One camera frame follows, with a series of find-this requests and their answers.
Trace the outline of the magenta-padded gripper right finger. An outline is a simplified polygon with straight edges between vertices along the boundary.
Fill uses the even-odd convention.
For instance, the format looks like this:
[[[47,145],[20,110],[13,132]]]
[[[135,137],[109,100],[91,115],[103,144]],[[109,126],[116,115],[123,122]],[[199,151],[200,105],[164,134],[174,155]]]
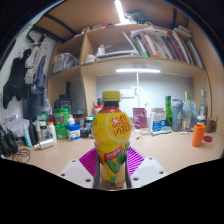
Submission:
[[[127,149],[125,162],[127,188],[140,188],[166,175],[166,171],[154,157],[145,157],[132,147]]]

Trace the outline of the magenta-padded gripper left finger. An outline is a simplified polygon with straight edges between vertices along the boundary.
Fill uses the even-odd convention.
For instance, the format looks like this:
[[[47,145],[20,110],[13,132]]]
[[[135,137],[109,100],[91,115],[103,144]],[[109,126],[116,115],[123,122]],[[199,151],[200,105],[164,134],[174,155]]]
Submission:
[[[95,148],[79,159],[72,159],[59,173],[59,177],[84,188],[98,189],[100,185],[100,161]]]

